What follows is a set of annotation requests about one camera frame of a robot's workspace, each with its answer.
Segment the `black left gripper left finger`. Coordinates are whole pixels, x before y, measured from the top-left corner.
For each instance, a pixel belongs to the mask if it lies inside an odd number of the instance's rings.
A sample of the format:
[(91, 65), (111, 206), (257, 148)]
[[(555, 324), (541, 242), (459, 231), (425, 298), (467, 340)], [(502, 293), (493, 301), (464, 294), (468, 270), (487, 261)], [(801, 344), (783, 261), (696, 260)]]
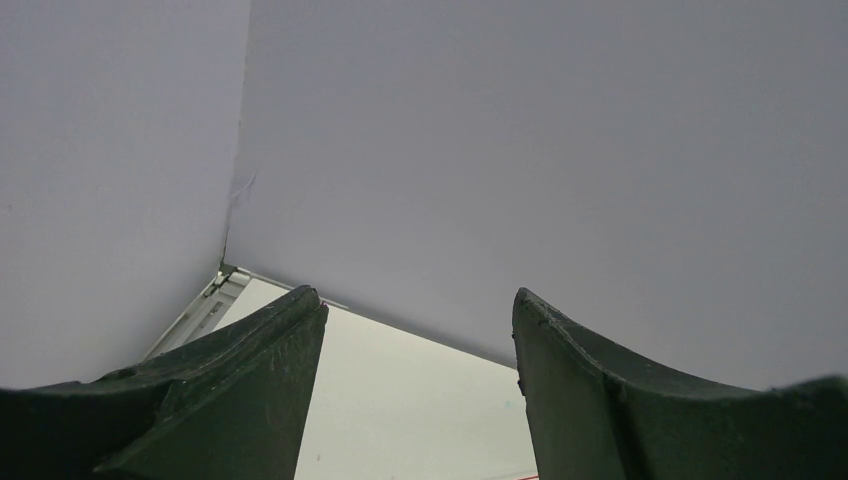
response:
[(1, 393), (5, 479), (291, 479), (329, 310), (303, 285), (90, 382)]

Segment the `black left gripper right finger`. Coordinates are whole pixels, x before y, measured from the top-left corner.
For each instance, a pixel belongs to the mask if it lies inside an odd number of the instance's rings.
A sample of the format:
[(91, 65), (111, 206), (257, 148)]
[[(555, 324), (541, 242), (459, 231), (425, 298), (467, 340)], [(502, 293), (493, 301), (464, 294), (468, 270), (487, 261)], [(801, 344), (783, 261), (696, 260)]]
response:
[(543, 479), (843, 479), (847, 380), (764, 391), (644, 357), (522, 288), (518, 385)]

